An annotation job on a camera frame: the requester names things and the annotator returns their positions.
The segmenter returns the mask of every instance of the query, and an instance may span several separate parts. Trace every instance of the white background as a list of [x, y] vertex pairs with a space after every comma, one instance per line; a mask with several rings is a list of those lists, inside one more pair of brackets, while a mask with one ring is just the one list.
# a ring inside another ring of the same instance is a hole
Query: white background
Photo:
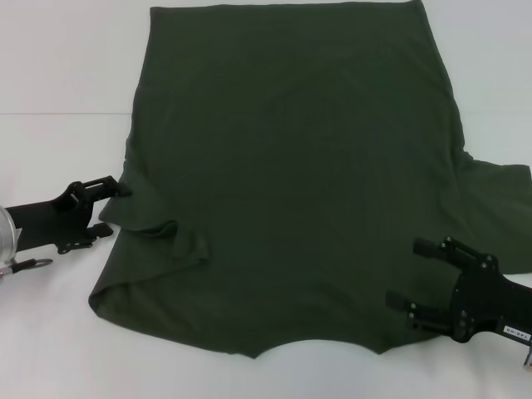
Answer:
[[[0, 0], [0, 204], [49, 200], [74, 180], [118, 177], [149, 6], [214, 3]], [[532, 2], [425, 6], [467, 149], [482, 160], [532, 164]], [[18, 256], [56, 262], [0, 285], [2, 399], [532, 395], [525, 346], [488, 333], [466, 345], [442, 337], [380, 357], [346, 343], [298, 342], [250, 360], [119, 328], [86, 304], [112, 245]], [[515, 279], [532, 286], [530, 276]]]

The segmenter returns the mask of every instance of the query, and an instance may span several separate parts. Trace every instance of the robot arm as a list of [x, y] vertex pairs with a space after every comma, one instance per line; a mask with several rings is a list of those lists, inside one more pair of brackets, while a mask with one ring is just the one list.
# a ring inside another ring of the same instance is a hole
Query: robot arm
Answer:
[[525, 367], [532, 371], [532, 289], [512, 283], [491, 254], [447, 237], [440, 245], [417, 239], [414, 253], [445, 261], [461, 270], [448, 309], [425, 306], [387, 293], [387, 306], [406, 313], [407, 326], [439, 333], [464, 343], [480, 332], [492, 332], [530, 347]]
[[94, 203], [110, 197], [126, 197], [130, 190], [112, 177], [70, 184], [52, 201], [0, 207], [0, 278], [6, 274], [46, 266], [50, 259], [15, 262], [17, 252], [54, 244], [59, 254], [90, 248], [98, 238], [109, 237], [113, 230], [105, 223], [88, 228]]

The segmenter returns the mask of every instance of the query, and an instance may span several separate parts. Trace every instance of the white surface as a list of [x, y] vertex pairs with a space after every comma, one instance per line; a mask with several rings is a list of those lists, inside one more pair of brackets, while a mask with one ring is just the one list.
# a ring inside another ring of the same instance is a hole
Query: white surface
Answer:
[[[127, 114], [160, 0], [0, 0], [0, 204], [48, 200], [73, 180], [118, 176]], [[451, 75], [468, 150], [532, 164], [532, 2], [426, 0]], [[30, 115], [54, 113], [58, 115]], [[0, 286], [0, 397], [6, 399], [530, 398], [525, 347], [480, 334], [378, 357], [299, 342], [252, 361], [143, 336], [86, 304], [112, 240], [52, 256]], [[516, 278], [532, 286], [530, 276]]]

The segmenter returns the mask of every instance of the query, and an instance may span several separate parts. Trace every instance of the fabric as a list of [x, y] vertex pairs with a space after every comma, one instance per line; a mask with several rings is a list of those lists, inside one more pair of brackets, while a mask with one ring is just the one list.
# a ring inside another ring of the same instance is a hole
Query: fabric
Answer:
[[419, 0], [152, 8], [89, 303], [141, 333], [257, 357], [303, 339], [433, 337], [388, 289], [447, 308], [450, 235], [530, 271], [528, 167], [473, 160]]

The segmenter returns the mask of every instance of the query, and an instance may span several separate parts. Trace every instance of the metal cylinder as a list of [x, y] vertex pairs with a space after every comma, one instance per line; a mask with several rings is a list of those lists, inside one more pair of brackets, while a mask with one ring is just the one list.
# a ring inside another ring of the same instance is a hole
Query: metal cylinder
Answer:
[[0, 263], [14, 258], [17, 252], [17, 228], [11, 215], [0, 206]]

